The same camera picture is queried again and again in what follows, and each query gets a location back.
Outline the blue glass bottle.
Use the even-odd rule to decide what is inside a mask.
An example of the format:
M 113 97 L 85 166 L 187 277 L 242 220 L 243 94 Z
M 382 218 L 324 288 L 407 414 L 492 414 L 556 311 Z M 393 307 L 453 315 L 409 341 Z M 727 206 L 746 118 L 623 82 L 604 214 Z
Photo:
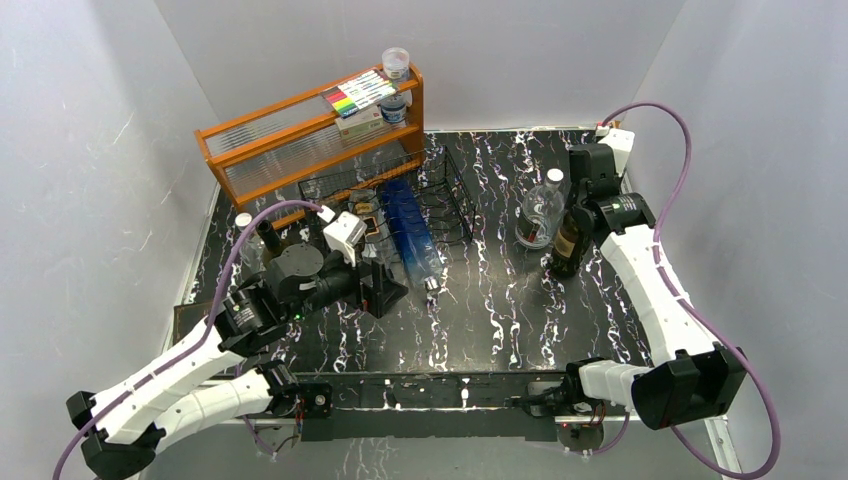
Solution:
M 388 180 L 381 198 L 395 248 L 409 280 L 428 293 L 437 293 L 444 263 L 410 184 L 402 178 Z

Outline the olive green wine bottle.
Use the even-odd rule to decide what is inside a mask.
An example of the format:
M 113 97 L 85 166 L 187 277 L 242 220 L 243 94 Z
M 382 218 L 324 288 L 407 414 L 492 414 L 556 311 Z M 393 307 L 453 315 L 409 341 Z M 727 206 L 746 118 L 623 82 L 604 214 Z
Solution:
M 590 235 L 585 235 L 575 224 L 571 211 L 565 214 L 554 240 L 549 272 L 558 279 L 575 276 L 580 269 L 590 244 Z

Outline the clear bottle white cap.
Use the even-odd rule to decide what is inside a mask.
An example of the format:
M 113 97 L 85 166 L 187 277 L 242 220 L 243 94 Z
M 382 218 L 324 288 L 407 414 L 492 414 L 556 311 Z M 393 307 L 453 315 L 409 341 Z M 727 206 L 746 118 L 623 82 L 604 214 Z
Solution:
M 515 227 L 516 238 L 524 247 L 538 250 L 551 242 L 564 215 L 563 180 L 564 172 L 551 168 L 544 181 L 525 195 Z

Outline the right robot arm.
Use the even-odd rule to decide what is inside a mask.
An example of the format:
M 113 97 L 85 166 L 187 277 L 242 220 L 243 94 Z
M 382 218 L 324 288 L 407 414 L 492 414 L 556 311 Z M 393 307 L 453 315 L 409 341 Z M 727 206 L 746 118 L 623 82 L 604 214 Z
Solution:
M 636 413 L 653 430 L 725 414 L 746 377 L 731 349 L 682 306 L 684 290 L 658 265 L 656 220 L 645 199 L 621 189 L 614 151 L 579 145 L 569 153 L 571 187 L 553 240 L 552 274 L 569 278 L 591 244 L 613 267 L 651 348 L 650 367 L 589 358 L 567 365 L 560 383 L 532 382 L 512 403 L 536 417 L 590 413 L 604 402 Z

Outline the clear whisky bottle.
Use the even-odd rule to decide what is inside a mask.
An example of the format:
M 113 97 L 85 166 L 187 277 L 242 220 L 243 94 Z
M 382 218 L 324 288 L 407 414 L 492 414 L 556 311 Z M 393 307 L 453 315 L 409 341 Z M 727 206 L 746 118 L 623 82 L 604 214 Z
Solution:
M 362 256 L 389 264 L 394 256 L 394 243 L 377 192 L 373 189 L 352 190 L 349 206 L 351 212 L 366 225 Z

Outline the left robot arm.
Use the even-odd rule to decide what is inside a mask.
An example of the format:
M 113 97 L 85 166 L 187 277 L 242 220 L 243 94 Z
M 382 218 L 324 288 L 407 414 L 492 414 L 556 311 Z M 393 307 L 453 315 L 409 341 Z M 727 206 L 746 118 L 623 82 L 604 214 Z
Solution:
M 211 388 L 202 384 L 262 354 L 290 323 L 336 302 L 380 318 L 408 292 L 379 260 L 351 265 L 339 251 L 323 254 L 304 243 L 286 248 L 144 369 L 67 400 L 86 465 L 99 479 L 128 479 L 183 438 L 236 417 L 329 417 L 330 384 L 299 380 L 281 360 Z

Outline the dark green wine bottle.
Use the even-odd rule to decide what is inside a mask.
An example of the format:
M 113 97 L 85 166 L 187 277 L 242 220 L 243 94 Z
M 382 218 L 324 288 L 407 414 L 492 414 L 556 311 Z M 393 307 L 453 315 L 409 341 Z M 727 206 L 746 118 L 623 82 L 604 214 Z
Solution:
M 264 261 L 278 257 L 289 246 L 268 220 L 262 220 L 257 224 L 256 233 L 263 243 L 262 259 Z

